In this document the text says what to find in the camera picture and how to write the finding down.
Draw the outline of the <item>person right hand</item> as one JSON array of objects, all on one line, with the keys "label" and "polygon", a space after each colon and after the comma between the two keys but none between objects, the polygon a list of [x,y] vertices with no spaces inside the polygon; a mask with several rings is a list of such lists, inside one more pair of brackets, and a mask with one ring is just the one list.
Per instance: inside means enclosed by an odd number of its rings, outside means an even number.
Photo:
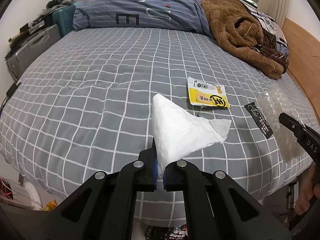
[{"label": "person right hand", "polygon": [[319,199],[319,183],[313,183],[317,174],[319,174],[319,169],[315,163],[312,163],[302,178],[299,197],[295,204],[295,213],[298,215],[302,215],[309,210],[310,201],[313,197]]}]

